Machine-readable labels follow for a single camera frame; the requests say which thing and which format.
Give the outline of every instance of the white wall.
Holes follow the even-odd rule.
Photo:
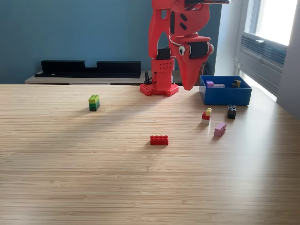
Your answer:
[[[277,102],[300,120],[300,0],[297,4]]]
[[[216,59],[216,76],[234,76],[235,54],[239,36],[242,0],[222,6],[221,24]]]

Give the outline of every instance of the green lego brick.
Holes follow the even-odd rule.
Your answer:
[[[99,101],[99,95],[92,95],[89,98],[89,104],[96,104]]]
[[[98,105],[97,107],[90,107],[90,111],[91,112],[96,112],[99,107],[100,107],[100,105]]]
[[[100,105],[100,101],[98,100],[96,102],[96,104],[89,104],[90,105],[90,108],[96,108],[98,105]]]

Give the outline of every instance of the yellow lego brick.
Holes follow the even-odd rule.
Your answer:
[[[206,111],[206,115],[207,115],[207,116],[211,116],[211,111],[212,111],[212,109],[210,109],[210,108],[209,108],[209,109],[207,109],[207,111]]]
[[[96,104],[98,100],[99,100],[99,95],[92,95],[89,98],[89,104]]]

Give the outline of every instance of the white lego brick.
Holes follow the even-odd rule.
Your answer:
[[[203,120],[203,119],[202,119],[201,123],[209,124],[209,123],[210,123],[210,120]]]

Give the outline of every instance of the window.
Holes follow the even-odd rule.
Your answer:
[[[236,72],[277,96],[297,0],[243,0]]]
[[[288,45],[297,0],[249,0],[245,32]]]

